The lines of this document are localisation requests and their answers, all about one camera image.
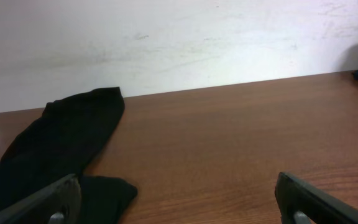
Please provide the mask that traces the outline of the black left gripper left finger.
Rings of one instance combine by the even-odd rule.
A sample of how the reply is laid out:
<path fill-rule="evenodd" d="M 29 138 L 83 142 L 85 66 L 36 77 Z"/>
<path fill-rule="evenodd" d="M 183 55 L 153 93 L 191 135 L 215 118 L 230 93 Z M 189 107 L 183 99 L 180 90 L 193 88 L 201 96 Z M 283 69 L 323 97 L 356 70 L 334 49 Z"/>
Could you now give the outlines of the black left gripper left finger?
<path fill-rule="evenodd" d="M 81 187 L 75 174 L 40 189 L 0 211 L 0 224 L 76 223 L 81 208 Z"/>

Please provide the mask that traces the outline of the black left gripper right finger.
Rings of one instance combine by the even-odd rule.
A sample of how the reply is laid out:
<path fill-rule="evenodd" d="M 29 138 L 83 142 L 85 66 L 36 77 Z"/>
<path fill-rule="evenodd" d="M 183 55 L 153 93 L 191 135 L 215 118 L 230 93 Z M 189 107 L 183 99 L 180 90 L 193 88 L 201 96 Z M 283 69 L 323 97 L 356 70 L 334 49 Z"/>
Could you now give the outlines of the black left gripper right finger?
<path fill-rule="evenodd" d="M 358 224 L 358 210 L 296 176 L 280 172 L 275 198 L 283 224 Z"/>

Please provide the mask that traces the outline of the black t-shirt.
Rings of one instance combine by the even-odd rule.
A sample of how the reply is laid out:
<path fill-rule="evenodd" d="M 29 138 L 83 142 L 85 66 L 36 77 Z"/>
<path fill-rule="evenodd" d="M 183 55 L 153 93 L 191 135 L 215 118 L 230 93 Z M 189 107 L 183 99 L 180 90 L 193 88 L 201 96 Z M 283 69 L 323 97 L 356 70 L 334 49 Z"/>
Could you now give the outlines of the black t-shirt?
<path fill-rule="evenodd" d="M 137 196 L 120 178 L 85 176 L 124 113 L 118 87 L 99 88 L 47 103 L 0 160 L 0 211 L 68 174 L 81 186 L 79 223 L 117 223 Z"/>

